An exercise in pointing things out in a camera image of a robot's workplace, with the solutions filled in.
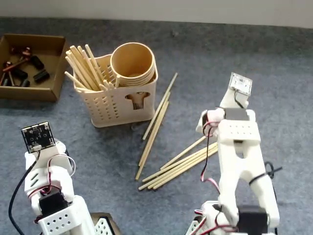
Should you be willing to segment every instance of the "stack of paper cups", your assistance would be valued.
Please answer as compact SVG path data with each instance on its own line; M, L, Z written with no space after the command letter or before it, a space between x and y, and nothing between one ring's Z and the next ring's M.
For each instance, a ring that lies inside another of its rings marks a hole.
M141 43L120 45L112 54L111 68L119 86L142 86L152 80L156 70L155 56Z

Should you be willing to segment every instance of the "black servo part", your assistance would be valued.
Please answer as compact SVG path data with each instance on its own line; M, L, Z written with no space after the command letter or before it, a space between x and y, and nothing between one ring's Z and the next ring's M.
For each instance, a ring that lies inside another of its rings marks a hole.
M42 122L21 129L29 153L55 146L49 123Z
M33 64L33 66L35 66L37 70L43 70L45 67L45 65L41 62L41 60L36 55L33 55L30 58L30 62Z

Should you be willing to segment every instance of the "red wire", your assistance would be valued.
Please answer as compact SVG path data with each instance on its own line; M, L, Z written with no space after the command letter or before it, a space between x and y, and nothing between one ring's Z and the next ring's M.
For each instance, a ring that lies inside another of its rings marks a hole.
M51 167L51 160L49 160L48 162L48 182L49 182L49 185L48 185L48 188L47 189L43 189L42 190L42 193L45 193L45 194L48 194L51 192L51 189L52 189L52 181L51 181L51 172L50 172L50 167Z
M49 187L49 185L45 185L45 186L42 186L42 187L39 187L39 188L33 190L33 191L29 194L28 198L30 198L34 193L36 193L36 192L38 192L38 191L40 191L40 190L42 190L42 189L44 189L44 188L46 188L46 187ZM57 189L60 190L60 188L57 187L57 186L51 185L51 187L54 187L54 188L57 188Z

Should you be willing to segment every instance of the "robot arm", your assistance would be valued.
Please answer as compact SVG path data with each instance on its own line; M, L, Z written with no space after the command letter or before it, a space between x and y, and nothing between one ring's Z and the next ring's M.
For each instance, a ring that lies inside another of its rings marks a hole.
M37 161L25 179L24 191L43 234L100 234L84 199L74 195L71 175L75 162L66 154L65 145L54 141L47 122L26 127L22 133L29 150L26 168Z
M261 138L255 112L246 109L251 86L250 79L232 73L220 107L203 111L196 128L197 132L216 137L219 148L221 178L218 205L220 210L216 210L210 202L204 203L202 211L206 216L207 228L214 225L217 214L223 223L240 227L239 232L245 230L243 227L247 224L244 215L247 214L249 215L247 217L255 215L256 219L263 223L259 225L266 226L266 229L275 228L279 224L276 198L271 179L265 170L260 148ZM238 153L242 153L243 158L240 158ZM254 208L254 211L249 211L251 208L237 206L235 190L240 178L250 184L258 197L260 210ZM212 234L241 233L217 229Z

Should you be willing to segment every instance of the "brown cardboard box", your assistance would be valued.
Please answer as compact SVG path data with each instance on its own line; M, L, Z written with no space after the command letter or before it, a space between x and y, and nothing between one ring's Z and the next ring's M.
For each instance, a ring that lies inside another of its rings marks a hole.
M20 55L10 54L10 48L12 47L31 47L33 55L37 55L45 65L50 78L41 83L35 83L33 76L39 71L30 63L22 64L19 69L28 73L30 87L0 86L0 98L58 100L64 80L64 71L67 66L65 52L68 46L65 38L45 35L5 34L0 41L0 78L2 77L3 63L6 61L15 63L20 58ZM14 83L20 85L21 81L14 78Z

